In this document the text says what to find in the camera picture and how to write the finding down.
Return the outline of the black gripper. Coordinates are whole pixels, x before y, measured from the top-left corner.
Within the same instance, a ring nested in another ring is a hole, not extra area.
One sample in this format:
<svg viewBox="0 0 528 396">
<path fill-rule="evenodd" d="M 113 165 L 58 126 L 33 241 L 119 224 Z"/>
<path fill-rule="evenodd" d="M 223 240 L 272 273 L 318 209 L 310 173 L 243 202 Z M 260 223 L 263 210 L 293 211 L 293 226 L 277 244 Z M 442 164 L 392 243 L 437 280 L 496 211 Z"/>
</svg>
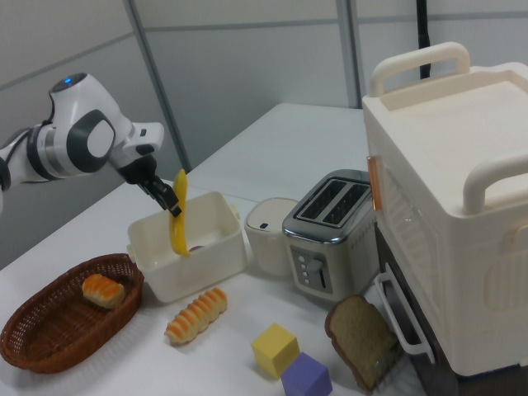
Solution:
<svg viewBox="0 0 528 396">
<path fill-rule="evenodd" d="M 118 169 L 120 176 L 129 184 L 139 187 L 155 200 L 162 209 L 177 218 L 182 209 L 174 190 L 156 175 L 157 162 L 152 155 L 135 159 L 132 163 Z"/>
</svg>

